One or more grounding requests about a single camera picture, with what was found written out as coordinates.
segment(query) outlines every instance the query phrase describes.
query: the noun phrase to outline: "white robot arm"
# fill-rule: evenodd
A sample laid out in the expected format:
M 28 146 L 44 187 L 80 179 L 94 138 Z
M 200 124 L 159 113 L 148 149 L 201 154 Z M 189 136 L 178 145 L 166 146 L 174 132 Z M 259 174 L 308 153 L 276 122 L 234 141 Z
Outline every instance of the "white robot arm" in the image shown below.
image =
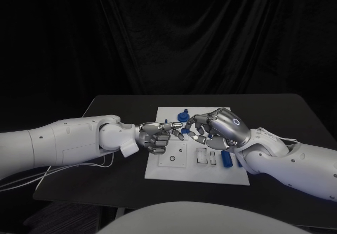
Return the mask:
M 266 173 L 283 185 L 331 201 L 337 201 L 337 151 L 300 144 L 285 145 L 282 138 L 264 129 L 250 129 L 240 118 L 220 108 L 211 113 L 194 115 L 185 128 L 195 124 L 202 135 L 188 136 L 217 150 L 231 151 L 250 174 Z
M 60 120 L 40 128 L 0 133 L 0 179 L 41 166 L 81 163 L 120 150 L 128 157 L 142 146 L 152 154 L 165 152 L 169 133 L 179 140 L 181 123 L 120 123 L 117 116 Z

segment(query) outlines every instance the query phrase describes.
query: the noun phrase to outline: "black backdrop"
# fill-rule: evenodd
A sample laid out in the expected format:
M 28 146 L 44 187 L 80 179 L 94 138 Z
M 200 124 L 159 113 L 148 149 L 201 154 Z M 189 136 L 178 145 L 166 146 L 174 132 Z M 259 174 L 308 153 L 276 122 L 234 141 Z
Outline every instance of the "black backdrop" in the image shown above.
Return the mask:
M 80 117 L 97 94 L 298 93 L 337 136 L 335 1 L 0 5 L 0 132 Z M 7 217 L 31 191 L 0 194 Z

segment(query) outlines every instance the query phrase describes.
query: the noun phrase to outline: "white pegboard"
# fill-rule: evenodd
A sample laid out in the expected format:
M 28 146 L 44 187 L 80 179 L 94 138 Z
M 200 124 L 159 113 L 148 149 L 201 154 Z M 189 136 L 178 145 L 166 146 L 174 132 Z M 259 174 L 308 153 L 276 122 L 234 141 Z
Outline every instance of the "white pegboard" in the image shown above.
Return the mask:
M 188 110 L 189 117 L 214 111 L 218 107 L 159 107 L 155 122 L 178 122 L 177 114 Z M 207 164 L 197 163 L 197 148 L 205 148 Z M 215 165 L 210 164 L 210 152 L 214 152 Z M 223 167 L 221 151 L 210 149 L 184 134 L 184 141 L 171 136 L 164 155 L 148 154 L 145 179 L 178 180 L 217 184 L 249 185 L 247 173 L 238 167 L 234 154 L 230 154 L 233 166 Z

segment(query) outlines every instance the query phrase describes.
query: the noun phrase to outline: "cable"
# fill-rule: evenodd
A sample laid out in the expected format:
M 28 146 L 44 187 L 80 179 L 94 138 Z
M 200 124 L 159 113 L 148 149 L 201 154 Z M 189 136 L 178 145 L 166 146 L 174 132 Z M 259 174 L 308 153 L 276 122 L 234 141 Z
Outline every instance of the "cable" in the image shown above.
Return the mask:
M 270 134 L 272 136 L 277 137 L 277 138 L 282 139 L 282 140 L 287 140 L 287 141 L 293 141 L 293 142 L 299 143 L 299 142 L 296 141 L 296 139 L 282 138 L 282 137 L 279 137 L 277 135 L 272 134 L 272 133 L 270 133 L 267 130 L 264 130 L 263 128 L 257 128 L 257 129 L 263 130 L 267 134 Z
M 31 176 L 28 176 L 28 177 L 25 177 L 25 178 L 22 178 L 22 179 L 18 179 L 18 180 L 15 180 L 15 181 L 12 181 L 12 182 L 9 182 L 9 183 L 1 185 L 0 188 L 1 188 L 1 187 L 5 187 L 7 185 L 9 185 L 9 184 L 12 184 L 12 183 L 15 183 L 15 182 L 18 182 L 18 181 L 21 181 L 21 180 L 24 180 L 24 179 L 28 179 L 28 178 L 31 178 L 31 177 L 34 177 L 34 176 L 37 176 L 37 175 L 40 175 L 40 174 L 47 173 L 45 175 L 43 175 L 41 177 L 33 179 L 33 180 L 28 181 L 27 183 L 21 184 L 21 185 L 17 185 L 17 186 L 14 186 L 14 187 L 11 187 L 11 188 L 7 188 L 7 189 L 0 190 L 0 192 L 7 191 L 7 190 L 11 190 L 11 189 L 15 189 L 15 188 L 18 188 L 18 187 L 21 187 L 21 186 L 24 186 L 24 185 L 33 183 L 34 181 L 40 180 L 40 179 L 44 178 L 45 176 L 51 175 L 53 173 L 56 173 L 56 172 L 58 172 L 58 171 L 61 171 L 61 170 L 64 170 L 64 169 L 67 169 L 67 168 L 70 168 L 70 167 L 92 166 L 92 167 L 102 167 L 102 168 L 106 168 L 106 167 L 109 167 L 109 166 L 112 165 L 112 162 L 113 162 L 113 153 L 112 153 L 110 163 L 109 163 L 107 166 L 103 166 L 103 163 L 105 163 L 105 156 L 103 156 L 103 163 L 102 163 L 100 165 L 97 165 L 97 164 L 94 164 L 94 163 L 79 163 L 79 164 L 74 164 L 74 165 L 70 165 L 70 166 L 64 166 L 64 167 L 60 167 L 60 168 L 54 168 L 54 169 L 48 170 L 47 172 L 34 174 L 34 175 L 31 175 Z

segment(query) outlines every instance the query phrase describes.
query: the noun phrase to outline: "black table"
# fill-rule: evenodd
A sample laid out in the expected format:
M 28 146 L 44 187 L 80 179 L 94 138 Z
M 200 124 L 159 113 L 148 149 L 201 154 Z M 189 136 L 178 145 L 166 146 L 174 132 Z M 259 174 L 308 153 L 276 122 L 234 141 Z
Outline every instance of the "black table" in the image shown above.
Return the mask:
M 84 117 L 117 115 L 123 123 L 139 124 L 155 120 L 158 107 L 207 106 L 230 107 L 249 128 L 263 127 L 280 137 L 337 149 L 305 101 L 293 94 L 97 96 Z M 54 173 L 43 179 L 33 198 L 132 209 L 169 201 L 208 202 L 293 225 L 337 228 L 337 202 L 283 186 L 269 175 L 249 174 L 250 186 L 143 179 L 146 157 L 145 149 L 128 158 L 117 152 L 109 168 L 80 166 Z

